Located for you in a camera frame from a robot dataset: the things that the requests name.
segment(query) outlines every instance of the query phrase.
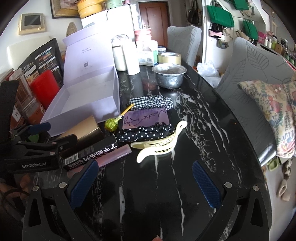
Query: bowl rim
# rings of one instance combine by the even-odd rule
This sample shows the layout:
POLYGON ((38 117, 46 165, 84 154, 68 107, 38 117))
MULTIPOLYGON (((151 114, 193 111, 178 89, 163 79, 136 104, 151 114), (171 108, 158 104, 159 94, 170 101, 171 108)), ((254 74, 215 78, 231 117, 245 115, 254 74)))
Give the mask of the bowl rim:
POLYGON ((183 65, 179 65, 179 64, 172 64, 172 63, 162 63, 162 64, 158 64, 152 67, 152 71, 156 74, 161 74, 161 75, 167 75, 167 76, 177 76, 177 75, 182 75, 185 74, 187 72, 187 69, 183 66, 183 65), (164 73, 160 73, 156 70, 156 67, 159 67, 160 65, 171 65, 171 67, 179 67, 181 66, 183 68, 183 72, 182 73, 178 73, 178 74, 164 74, 164 73))

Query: wooden door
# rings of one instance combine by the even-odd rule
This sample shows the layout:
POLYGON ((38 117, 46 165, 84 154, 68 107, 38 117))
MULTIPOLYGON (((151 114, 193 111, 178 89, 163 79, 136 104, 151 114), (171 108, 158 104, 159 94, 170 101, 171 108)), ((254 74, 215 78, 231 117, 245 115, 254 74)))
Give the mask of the wooden door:
POLYGON ((142 25, 151 28, 152 40, 158 45, 168 45, 167 29, 170 26, 167 2, 140 2, 142 25))

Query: colorful cushion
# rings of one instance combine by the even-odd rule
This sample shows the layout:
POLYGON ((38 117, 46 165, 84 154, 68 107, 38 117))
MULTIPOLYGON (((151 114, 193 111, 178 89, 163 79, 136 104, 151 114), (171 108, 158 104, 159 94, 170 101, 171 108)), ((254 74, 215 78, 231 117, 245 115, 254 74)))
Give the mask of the colorful cushion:
POLYGON ((296 85, 270 85, 261 80, 238 83, 253 98, 274 132, 277 156, 291 158, 295 153, 296 85), (290 103, 294 100, 294 116, 290 103))

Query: stainless steel bowl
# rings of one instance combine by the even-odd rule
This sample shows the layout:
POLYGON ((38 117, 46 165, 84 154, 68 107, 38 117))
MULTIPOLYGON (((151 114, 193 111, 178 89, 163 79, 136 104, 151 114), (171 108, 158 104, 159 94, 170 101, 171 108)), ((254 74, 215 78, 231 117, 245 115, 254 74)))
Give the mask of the stainless steel bowl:
POLYGON ((159 86, 167 89, 179 88, 187 69, 178 64, 159 64, 152 68, 159 86))

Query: yellow stick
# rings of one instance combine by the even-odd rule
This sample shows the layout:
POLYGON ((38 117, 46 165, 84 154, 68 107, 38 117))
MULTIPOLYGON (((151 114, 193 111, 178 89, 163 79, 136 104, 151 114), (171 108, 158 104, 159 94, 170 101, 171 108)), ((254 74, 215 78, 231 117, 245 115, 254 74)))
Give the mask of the yellow stick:
POLYGON ((124 112, 121 113, 121 115, 124 115, 127 113, 135 104, 131 104, 124 112))

